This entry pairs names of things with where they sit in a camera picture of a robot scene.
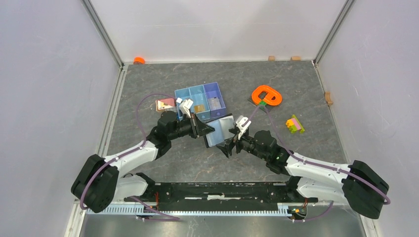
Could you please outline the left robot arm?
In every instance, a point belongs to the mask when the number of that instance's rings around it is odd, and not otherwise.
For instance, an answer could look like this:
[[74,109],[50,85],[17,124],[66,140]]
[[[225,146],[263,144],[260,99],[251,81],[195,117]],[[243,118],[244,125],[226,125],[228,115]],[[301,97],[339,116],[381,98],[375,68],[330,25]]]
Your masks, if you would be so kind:
[[178,120],[174,112],[164,112],[139,144],[114,155],[89,156],[72,184],[71,193],[80,200],[82,210],[95,213],[115,200],[131,196],[150,201],[155,196],[155,187],[139,175],[126,174],[165,155],[174,139],[184,136],[197,139],[214,131],[194,114]]

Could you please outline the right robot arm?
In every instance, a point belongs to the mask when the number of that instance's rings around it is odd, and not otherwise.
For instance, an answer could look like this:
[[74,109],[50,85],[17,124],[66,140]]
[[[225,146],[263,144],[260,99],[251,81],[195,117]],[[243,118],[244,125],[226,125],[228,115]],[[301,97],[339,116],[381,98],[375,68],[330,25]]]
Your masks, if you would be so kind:
[[230,130],[234,135],[217,145],[228,158],[234,152],[247,152],[266,162],[276,174],[290,176],[286,197],[291,201],[316,198],[348,204],[353,211],[378,219],[383,206],[391,203],[389,185],[365,162],[332,163],[308,158],[278,145],[268,130],[250,136]]

